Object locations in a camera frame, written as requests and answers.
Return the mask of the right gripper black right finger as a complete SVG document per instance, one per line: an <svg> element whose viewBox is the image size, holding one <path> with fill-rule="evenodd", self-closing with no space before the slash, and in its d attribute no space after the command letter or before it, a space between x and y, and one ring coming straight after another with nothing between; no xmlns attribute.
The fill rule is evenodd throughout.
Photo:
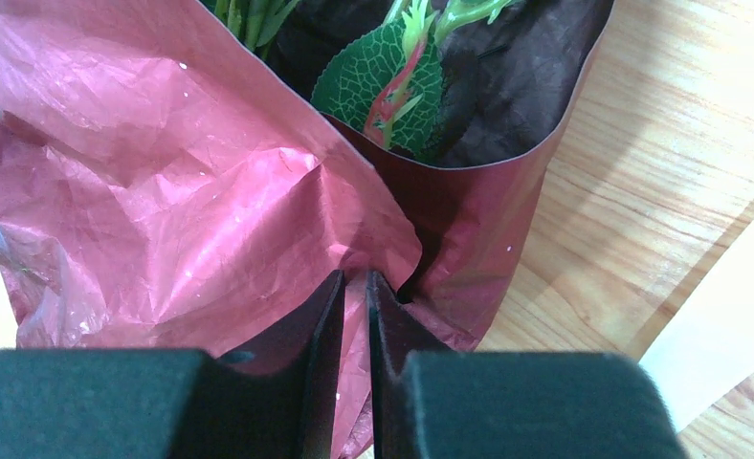
<svg viewBox="0 0 754 459"><path fill-rule="evenodd" d="M683 458L638 364L610 352L458 352L367 277L378 458Z"/></svg>

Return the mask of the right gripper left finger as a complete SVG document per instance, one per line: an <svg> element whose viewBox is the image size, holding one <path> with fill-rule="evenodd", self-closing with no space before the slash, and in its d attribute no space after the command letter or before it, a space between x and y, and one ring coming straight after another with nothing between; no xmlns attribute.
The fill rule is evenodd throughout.
<svg viewBox="0 0 754 459"><path fill-rule="evenodd" d="M0 350L0 458L327 458L344 275L215 358L200 349Z"/></svg>

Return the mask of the dark red wrapping paper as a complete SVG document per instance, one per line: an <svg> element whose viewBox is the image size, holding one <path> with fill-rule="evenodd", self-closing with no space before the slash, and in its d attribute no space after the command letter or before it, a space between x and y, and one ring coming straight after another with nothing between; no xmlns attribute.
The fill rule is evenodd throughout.
<svg viewBox="0 0 754 459"><path fill-rule="evenodd" d="M201 1L0 1L0 269L23 347L220 355L346 272L331 454L372 440L366 271L472 350L514 272L610 1L455 31L468 120L426 165L309 103L386 1L302 1L266 61Z"/></svg>

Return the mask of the white rose stem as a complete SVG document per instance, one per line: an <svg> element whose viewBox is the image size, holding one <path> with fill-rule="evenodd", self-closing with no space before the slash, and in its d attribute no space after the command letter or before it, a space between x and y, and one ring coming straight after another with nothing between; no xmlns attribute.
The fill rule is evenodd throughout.
<svg viewBox="0 0 754 459"><path fill-rule="evenodd" d="M512 1L395 1L382 24L355 39L327 64L311 104L386 150L432 163L457 127L468 122L463 91L475 56L445 55L440 47L457 29L492 24Z"/></svg>

